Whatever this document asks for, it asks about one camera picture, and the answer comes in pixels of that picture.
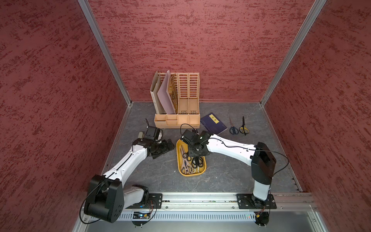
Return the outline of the yellow storage tray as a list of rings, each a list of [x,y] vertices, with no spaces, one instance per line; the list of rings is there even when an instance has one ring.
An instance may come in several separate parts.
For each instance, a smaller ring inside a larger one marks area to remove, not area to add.
[[[203,174],[207,169],[205,157],[188,156],[188,145],[181,140],[176,143],[178,171],[184,177]]]

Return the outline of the blue handled scissors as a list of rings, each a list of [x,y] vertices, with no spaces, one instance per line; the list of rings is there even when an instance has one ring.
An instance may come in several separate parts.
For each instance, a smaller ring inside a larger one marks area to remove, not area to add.
[[[237,135],[239,134],[239,130],[234,126],[233,122],[232,122],[232,119],[230,118],[230,129],[229,129],[229,132],[232,134],[232,135]]]

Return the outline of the yellow black handled scissors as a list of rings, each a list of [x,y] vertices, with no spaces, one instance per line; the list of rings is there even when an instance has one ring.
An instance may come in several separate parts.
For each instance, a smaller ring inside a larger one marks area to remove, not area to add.
[[[242,117],[242,125],[239,128],[239,131],[240,131],[240,133],[242,133],[244,135],[249,134],[249,129],[246,127],[244,116]]]

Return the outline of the large black scissors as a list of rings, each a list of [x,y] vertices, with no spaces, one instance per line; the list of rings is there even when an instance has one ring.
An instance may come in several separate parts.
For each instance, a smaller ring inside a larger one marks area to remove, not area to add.
[[[204,167],[203,157],[193,157],[191,164],[194,169],[203,168]]]

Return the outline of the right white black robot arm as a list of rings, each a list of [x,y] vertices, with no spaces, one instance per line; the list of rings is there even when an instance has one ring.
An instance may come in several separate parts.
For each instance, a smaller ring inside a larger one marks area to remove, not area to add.
[[[190,130],[185,130],[180,140],[187,144],[191,157],[205,157],[218,153],[250,166],[251,177],[254,180],[252,200],[258,202],[267,201],[273,177],[289,165],[287,156],[269,150],[262,142],[249,145],[222,138],[209,131],[198,134]]]

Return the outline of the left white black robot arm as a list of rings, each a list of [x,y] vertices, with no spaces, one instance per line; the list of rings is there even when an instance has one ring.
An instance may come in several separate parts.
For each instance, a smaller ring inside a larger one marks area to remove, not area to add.
[[[149,190],[142,185],[133,185],[124,190],[124,185],[137,166],[148,156],[153,159],[174,149],[168,140],[152,141],[137,139],[128,153],[103,175],[94,175],[88,186],[88,193],[81,205],[84,214],[97,220],[115,222],[123,209],[137,205],[149,206]]]

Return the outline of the dark blue notebook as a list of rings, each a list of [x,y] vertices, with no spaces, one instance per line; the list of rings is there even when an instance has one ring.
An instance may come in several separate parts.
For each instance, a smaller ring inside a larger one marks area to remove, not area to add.
[[[227,129],[227,126],[214,113],[202,117],[200,122],[207,131],[213,134],[220,134]]]

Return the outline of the wooden desk file organizer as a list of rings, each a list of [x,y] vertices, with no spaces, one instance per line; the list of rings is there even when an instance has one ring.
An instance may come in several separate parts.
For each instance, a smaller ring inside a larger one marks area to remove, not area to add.
[[[165,72],[160,72],[161,83]],[[200,74],[171,72],[168,87],[175,114],[155,114],[154,123],[160,129],[200,127]]]

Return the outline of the purple folder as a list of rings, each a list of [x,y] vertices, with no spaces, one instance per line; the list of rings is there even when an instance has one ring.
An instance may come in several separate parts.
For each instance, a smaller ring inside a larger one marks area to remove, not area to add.
[[[161,106],[163,107],[164,112],[168,115],[175,114],[175,107],[171,100],[170,92],[168,91],[170,78],[171,78],[171,72],[170,70],[168,70],[157,92],[159,102],[161,103]]]

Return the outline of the beige cardboard folder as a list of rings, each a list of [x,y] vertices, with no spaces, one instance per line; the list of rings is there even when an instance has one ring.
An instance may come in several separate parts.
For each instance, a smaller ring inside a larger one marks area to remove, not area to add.
[[[161,105],[159,97],[158,97],[158,91],[160,87],[161,87],[160,72],[156,71],[152,79],[152,84],[150,87],[150,94],[152,97],[152,101],[155,107],[156,114],[165,114],[165,110],[163,106]]]

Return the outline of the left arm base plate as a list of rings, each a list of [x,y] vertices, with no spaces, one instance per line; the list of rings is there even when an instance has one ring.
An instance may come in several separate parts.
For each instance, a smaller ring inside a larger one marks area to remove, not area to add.
[[[162,198],[162,193],[145,193],[140,208],[149,210],[161,208]]]

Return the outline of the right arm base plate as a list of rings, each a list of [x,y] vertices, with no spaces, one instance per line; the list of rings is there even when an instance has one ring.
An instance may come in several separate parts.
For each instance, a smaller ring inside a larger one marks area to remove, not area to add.
[[[276,201],[272,194],[268,194],[265,201],[256,198],[251,194],[236,194],[237,204],[239,209],[251,209],[251,210],[262,210],[262,209],[277,209]]]

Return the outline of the aluminium front rail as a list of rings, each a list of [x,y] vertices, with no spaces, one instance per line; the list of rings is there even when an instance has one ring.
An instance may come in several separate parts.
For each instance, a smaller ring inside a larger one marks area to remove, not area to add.
[[[277,209],[239,209],[236,194],[239,193],[201,193],[201,192],[167,192],[162,193],[161,208],[169,211],[317,211],[317,205],[311,193],[271,193],[276,201]],[[137,205],[124,210],[146,210]]]

